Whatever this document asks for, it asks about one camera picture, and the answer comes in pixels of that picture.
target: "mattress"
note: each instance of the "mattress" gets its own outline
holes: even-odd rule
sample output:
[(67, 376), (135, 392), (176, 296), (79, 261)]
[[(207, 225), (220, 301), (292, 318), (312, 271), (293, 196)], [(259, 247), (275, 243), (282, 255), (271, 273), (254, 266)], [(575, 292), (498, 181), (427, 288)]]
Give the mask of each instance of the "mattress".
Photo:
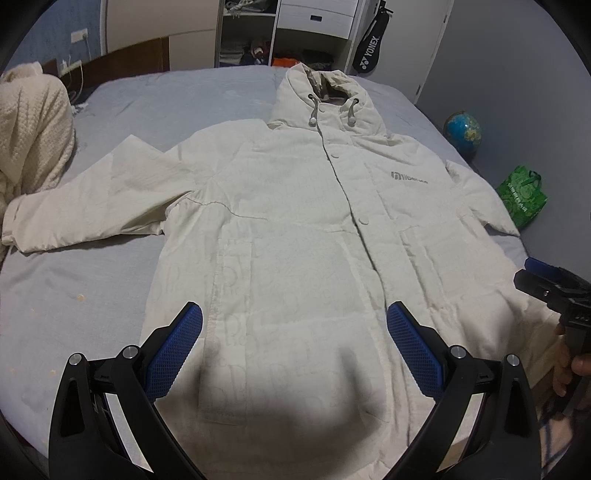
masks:
[[(233, 67), (168, 72), (102, 85), (74, 119), (76, 153), (61, 184), (135, 135), (166, 151), (197, 130), (227, 120), (267, 119), (284, 69)], [(387, 128), (410, 135), (442, 160), (465, 164), (429, 120), (399, 91), (365, 79)], [(517, 265), (518, 238), (491, 232)], [(11, 249), (0, 272), (0, 410), (47, 455), (51, 413), (68, 357), (115, 356), (138, 343), (145, 302), (163, 236), (117, 236), (52, 252)], [(141, 454), (115, 397), (115, 421), (131, 458)]]

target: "white hooded jacket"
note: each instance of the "white hooded jacket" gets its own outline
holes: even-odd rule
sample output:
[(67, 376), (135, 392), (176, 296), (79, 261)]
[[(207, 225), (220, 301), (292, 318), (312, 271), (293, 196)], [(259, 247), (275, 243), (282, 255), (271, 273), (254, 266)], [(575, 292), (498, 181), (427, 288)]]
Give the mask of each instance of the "white hooded jacket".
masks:
[[(315, 109), (309, 76), (344, 104)], [(556, 319), (516, 291), (487, 223), (517, 233), (482, 179), (388, 134), (353, 79), (299, 65), (267, 124), (215, 125), (165, 154), (129, 137), (11, 202), (2, 243), (163, 232), (142, 340), (201, 306), (202, 334), (157, 401), (196, 465), (212, 479), (381, 479), (433, 406), (388, 335), (394, 301), (473, 356), (516, 353), (532, 383), (550, 369)]]

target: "human hand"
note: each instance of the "human hand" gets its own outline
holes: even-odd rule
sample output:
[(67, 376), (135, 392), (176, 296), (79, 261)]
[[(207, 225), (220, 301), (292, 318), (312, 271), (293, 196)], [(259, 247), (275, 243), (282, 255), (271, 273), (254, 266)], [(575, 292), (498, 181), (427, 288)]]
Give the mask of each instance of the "human hand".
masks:
[[(564, 327), (558, 324), (554, 330), (554, 334), (564, 335), (564, 333)], [(564, 337), (562, 337), (556, 349), (552, 379), (552, 386), (557, 395), (561, 397), (566, 395), (566, 387), (572, 381), (573, 374), (581, 375), (582, 377), (591, 375), (591, 353), (578, 355), (573, 359), (569, 347), (566, 346)]]

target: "blue gripper pad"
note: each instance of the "blue gripper pad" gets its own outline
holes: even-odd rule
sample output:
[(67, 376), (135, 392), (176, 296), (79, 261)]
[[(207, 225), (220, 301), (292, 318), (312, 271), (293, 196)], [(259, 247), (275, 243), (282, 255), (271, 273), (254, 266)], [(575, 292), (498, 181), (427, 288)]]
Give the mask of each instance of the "blue gripper pad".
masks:
[(421, 327), (401, 302), (390, 305), (388, 332), (396, 343), (421, 392), (438, 400), (443, 395), (443, 367), (421, 337)]
[(528, 272), (553, 282), (560, 282), (562, 278), (560, 269), (532, 257), (525, 260), (524, 266)]
[(203, 313), (199, 305), (193, 303), (181, 314), (146, 370), (144, 391), (150, 402), (166, 396), (201, 333)]

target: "electrical outlet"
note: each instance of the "electrical outlet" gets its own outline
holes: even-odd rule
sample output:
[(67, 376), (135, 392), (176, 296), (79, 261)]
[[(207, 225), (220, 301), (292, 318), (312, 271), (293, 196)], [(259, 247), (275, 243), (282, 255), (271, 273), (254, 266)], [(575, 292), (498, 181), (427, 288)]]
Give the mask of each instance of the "electrical outlet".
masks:
[(72, 70), (76, 70), (77, 68), (82, 67), (82, 61), (81, 60), (76, 60), (74, 63), (72, 63), (69, 66), (63, 67), (61, 69), (60, 72), (60, 77), (63, 77), (66, 73), (71, 72)]
[(84, 40), (88, 37), (88, 28), (84, 28), (83, 30), (76, 30), (70, 34), (70, 40), (72, 43), (79, 42), (80, 40)]

